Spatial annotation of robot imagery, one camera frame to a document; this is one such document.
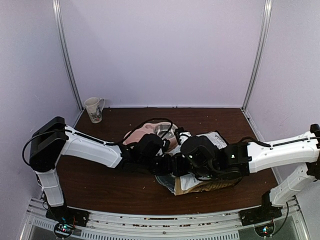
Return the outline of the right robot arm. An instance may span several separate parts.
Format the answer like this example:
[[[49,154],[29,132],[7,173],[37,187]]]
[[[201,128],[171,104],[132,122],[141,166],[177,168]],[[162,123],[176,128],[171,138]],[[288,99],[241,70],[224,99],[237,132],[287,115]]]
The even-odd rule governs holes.
[[[193,174],[200,181],[236,180],[265,169],[297,164],[296,170],[267,194],[268,201],[256,210],[259,220],[268,220],[276,207],[320,178],[320,126],[291,138],[261,142],[244,137],[226,144],[217,132],[192,136],[177,129],[178,151],[171,157],[175,177]]]

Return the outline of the pink double pet bowl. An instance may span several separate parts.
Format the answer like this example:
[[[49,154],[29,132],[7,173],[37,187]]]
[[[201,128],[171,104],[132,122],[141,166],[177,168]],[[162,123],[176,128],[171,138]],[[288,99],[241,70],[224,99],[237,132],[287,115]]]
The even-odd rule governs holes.
[[[175,124],[170,128],[171,123],[168,121],[162,121],[157,123],[147,122],[142,127],[135,130],[123,143],[125,145],[131,143],[137,143],[145,134],[155,134],[158,137],[162,137],[164,133],[166,133],[163,139],[167,139],[170,141],[170,145],[168,147],[168,151],[173,150],[178,146],[175,130],[178,128]]]

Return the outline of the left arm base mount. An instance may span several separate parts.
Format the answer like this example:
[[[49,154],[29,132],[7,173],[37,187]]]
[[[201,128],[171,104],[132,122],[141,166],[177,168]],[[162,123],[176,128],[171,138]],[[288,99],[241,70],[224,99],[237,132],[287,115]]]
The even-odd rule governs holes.
[[[77,227],[87,226],[90,214],[86,210],[68,207],[65,202],[62,206],[53,207],[49,205],[45,194],[42,206],[46,210],[45,217],[56,221],[53,233],[59,240],[69,238],[77,231]]]

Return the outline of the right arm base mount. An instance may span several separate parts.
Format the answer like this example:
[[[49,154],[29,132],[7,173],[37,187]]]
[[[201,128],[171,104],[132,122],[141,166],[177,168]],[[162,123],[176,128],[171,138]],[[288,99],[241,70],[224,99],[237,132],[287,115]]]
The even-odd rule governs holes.
[[[274,220],[282,216],[282,208],[261,205],[241,210],[238,214],[243,227],[253,225],[259,237],[268,238],[275,232]]]

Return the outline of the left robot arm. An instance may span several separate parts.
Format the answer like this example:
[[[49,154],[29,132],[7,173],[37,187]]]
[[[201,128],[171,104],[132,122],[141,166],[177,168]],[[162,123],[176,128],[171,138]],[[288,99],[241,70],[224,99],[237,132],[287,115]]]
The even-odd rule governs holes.
[[[126,144],[144,121],[122,140],[111,142],[75,130],[60,116],[38,129],[22,148],[23,162],[32,168],[46,196],[48,208],[61,222],[72,218],[72,211],[60,185],[57,163],[62,156],[72,156],[121,171],[144,171],[152,175],[171,172],[171,157],[166,154],[170,141],[162,134],[145,133],[140,140]]]

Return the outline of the dog food bag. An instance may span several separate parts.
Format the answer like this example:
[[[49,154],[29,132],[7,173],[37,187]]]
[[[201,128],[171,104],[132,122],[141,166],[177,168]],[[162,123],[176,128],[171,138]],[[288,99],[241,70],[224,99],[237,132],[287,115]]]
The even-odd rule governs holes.
[[[220,135],[218,131],[211,131],[209,133],[198,134],[197,137],[206,136],[209,140],[222,149],[227,146],[228,142]],[[169,154],[173,155],[180,152],[180,145],[173,148]],[[175,196],[185,195],[188,193],[199,193],[215,191],[227,187],[236,186],[243,177],[239,177],[232,180],[209,180],[205,177],[196,177],[193,173],[176,177],[171,174],[169,175],[155,175],[156,181],[166,187]]]

